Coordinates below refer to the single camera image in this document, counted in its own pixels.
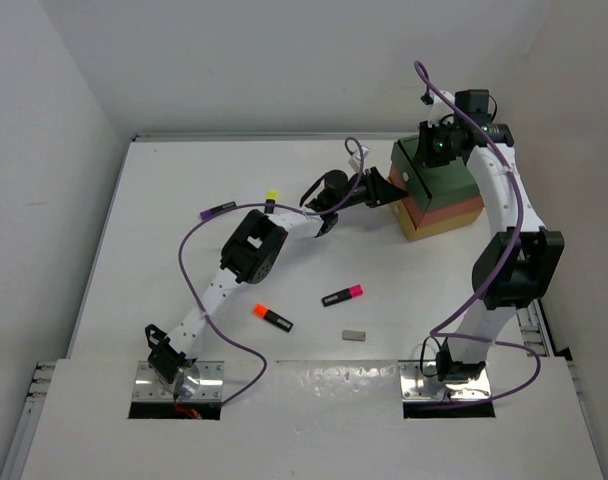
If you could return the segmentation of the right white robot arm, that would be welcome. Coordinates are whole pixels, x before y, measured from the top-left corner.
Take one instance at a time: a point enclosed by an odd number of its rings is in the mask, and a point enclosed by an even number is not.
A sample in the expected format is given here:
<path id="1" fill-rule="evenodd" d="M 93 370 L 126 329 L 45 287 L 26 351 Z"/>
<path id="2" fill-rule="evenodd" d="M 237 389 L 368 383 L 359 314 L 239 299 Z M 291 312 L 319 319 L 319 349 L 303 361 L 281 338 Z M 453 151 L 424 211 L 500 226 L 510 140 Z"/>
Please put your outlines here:
<path id="1" fill-rule="evenodd" d="M 514 139 L 488 111 L 485 90 L 427 93 L 415 160 L 423 167 L 461 160 L 484 203 L 490 241 L 472 270 L 473 296 L 455 312 L 452 333 L 437 327 L 437 379 L 463 383 L 477 378 L 488 351 L 517 311 L 547 291 L 565 243 L 532 206 L 517 168 Z"/>

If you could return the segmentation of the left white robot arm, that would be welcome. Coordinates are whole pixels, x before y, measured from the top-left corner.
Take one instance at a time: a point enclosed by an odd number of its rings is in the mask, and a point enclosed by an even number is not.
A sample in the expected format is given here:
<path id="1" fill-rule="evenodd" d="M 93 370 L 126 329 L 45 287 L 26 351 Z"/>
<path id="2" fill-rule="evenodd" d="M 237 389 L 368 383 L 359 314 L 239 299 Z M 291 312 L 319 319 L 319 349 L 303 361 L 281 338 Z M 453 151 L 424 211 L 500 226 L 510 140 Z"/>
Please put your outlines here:
<path id="1" fill-rule="evenodd" d="M 407 196 L 372 167 L 351 177 L 341 170 L 325 173 L 304 193 L 297 209 L 283 206 L 279 213 L 270 213 L 266 205 L 253 204 L 222 247 L 219 268 L 205 293 L 189 288 L 196 306 L 180 325 L 168 333 L 154 324 L 145 328 L 149 365 L 165 383 L 175 383 L 180 372 L 199 357 L 207 327 L 229 345 L 265 361 L 262 354 L 226 337 L 214 325 L 215 313 L 230 295 L 244 284 L 263 281 L 287 240 L 330 232 L 340 210 L 360 204 L 377 208 Z"/>

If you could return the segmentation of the yellow bottom drawer box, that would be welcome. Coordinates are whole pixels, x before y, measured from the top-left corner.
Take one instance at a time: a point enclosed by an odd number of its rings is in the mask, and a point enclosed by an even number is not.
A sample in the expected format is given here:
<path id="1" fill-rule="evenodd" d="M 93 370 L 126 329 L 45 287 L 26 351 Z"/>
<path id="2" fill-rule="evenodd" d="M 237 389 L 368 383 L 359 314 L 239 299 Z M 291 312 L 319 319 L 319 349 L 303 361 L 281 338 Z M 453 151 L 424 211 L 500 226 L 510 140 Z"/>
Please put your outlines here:
<path id="1" fill-rule="evenodd" d="M 471 225 L 483 212 L 483 210 L 477 210 L 457 215 L 432 225 L 416 227 L 401 201 L 394 202 L 391 206 L 391 210 L 393 211 L 405 238 L 410 242 L 433 237 Z"/>

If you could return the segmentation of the red drawer box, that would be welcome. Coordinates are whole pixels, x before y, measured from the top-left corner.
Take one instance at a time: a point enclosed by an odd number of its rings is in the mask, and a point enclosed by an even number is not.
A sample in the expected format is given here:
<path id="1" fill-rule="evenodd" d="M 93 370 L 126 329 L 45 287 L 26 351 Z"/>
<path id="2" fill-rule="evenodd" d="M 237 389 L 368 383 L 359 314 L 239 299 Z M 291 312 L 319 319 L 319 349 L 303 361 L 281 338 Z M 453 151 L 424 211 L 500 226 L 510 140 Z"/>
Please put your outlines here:
<path id="1" fill-rule="evenodd" d="M 410 216 L 416 229 L 424 230 L 438 225 L 440 227 L 449 225 L 455 229 L 472 224 L 482 213 L 484 203 L 480 196 L 471 197 L 466 200 L 450 203 L 444 207 L 422 211 L 419 203 L 411 196 L 401 200 L 403 210 Z"/>

